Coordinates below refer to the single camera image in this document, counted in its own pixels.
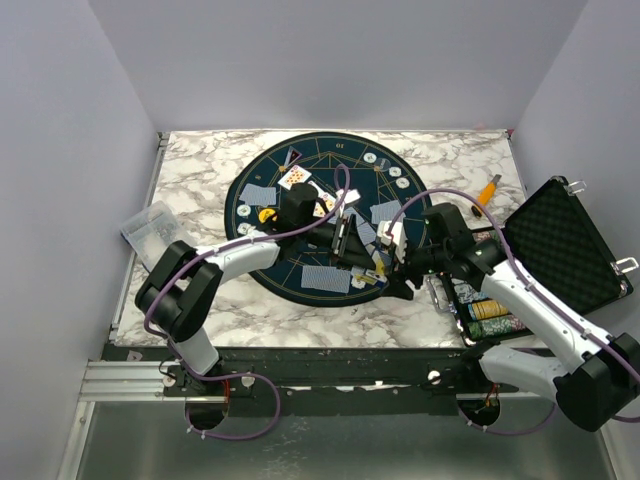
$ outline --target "white wall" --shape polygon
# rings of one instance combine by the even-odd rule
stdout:
[[[580,198],[614,254],[638,259],[639,18],[637,0],[590,0],[513,137],[529,193],[552,175],[584,179],[588,189]],[[636,288],[639,278],[631,277]],[[640,292],[592,318],[640,339]],[[640,415],[640,402],[627,410]],[[640,426],[610,424],[620,433],[611,453],[628,472],[640,472]]]
[[[514,127],[586,0],[90,0],[161,130]]]
[[[0,24],[0,468],[53,479],[157,137],[86,1],[5,2]]]

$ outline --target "black case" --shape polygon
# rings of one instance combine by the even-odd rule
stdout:
[[[545,183],[507,219],[502,231],[514,256],[533,277],[581,315],[633,292],[565,177],[553,177]],[[440,279],[455,307],[462,339],[473,345],[468,324],[474,320],[455,294],[451,278],[443,274]],[[508,340],[530,334],[524,330],[492,338]]]

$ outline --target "clear plastic container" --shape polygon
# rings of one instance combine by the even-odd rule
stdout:
[[[131,217],[120,231],[148,271],[153,270],[173,242],[182,240],[191,246],[196,245],[164,202],[156,202]]]

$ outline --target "round mat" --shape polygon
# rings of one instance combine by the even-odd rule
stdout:
[[[336,192],[333,186],[333,171],[339,163],[349,167],[350,189],[357,189],[362,197],[355,205],[355,210],[373,230],[377,230],[377,225],[371,224],[371,206],[394,200],[404,204],[417,193],[426,190],[416,172],[402,158],[378,143],[355,135],[335,132],[299,135],[258,155],[231,184],[224,212],[228,239],[241,237],[246,224],[260,224],[258,214],[264,207],[239,208],[244,204],[239,197],[247,185],[275,187],[275,208],[278,207],[281,196],[287,192],[278,181],[289,171],[282,172],[280,167],[284,165],[290,147],[302,154],[296,165],[311,173],[311,177],[306,181],[313,181],[334,197]],[[431,206],[431,202],[425,198],[405,212],[404,225],[407,237],[416,246],[423,246],[427,242],[427,229],[421,214],[428,206]],[[312,248],[305,244],[300,246],[292,258],[266,270],[252,272],[251,276],[280,297],[316,307],[357,305],[378,298],[381,294],[379,283],[363,286],[361,282],[355,281],[349,285],[349,291],[346,293],[303,288],[301,281],[305,265],[336,266],[329,258],[327,249]]]

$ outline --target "marble tabletop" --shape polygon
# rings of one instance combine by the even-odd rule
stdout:
[[[233,179],[260,152],[303,130],[173,132],[153,201],[164,201],[199,245],[226,240],[223,207]],[[429,187],[451,187],[477,195],[495,174],[500,186],[491,212],[503,222],[524,201],[504,131],[348,132],[371,139],[404,158]],[[464,200],[434,195],[433,203],[461,207],[472,228],[487,226]],[[147,334],[133,299],[146,277],[136,260],[127,286],[115,343],[161,345]],[[461,347],[453,316],[435,311],[423,289],[409,302],[379,298],[345,308],[313,308],[280,297],[242,275],[218,290],[205,323],[218,346],[261,347]]]

